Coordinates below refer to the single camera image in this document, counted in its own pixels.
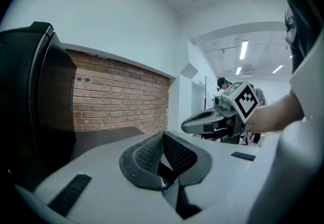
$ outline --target person's arm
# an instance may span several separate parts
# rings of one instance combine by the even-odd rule
[[[249,118],[246,131],[254,133],[280,131],[303,117],[302,107],[293,90],[290,90],[281,100],[258,107]]]

